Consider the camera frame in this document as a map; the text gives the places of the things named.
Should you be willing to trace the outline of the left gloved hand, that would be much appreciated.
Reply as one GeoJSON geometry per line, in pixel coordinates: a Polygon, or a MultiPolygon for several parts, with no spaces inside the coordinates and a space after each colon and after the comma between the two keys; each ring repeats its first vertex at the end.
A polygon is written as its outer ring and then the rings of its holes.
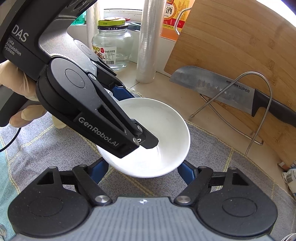
{"type": "MultiPolygon", "coordinates": [[[[25,98],[38,102],[36,83],[10,61],[1,63],[1,85],[25,98]]],[[[22,128],[47,113],[40,104],[27,106],[10,118],[10,125],[22,128]]]]}

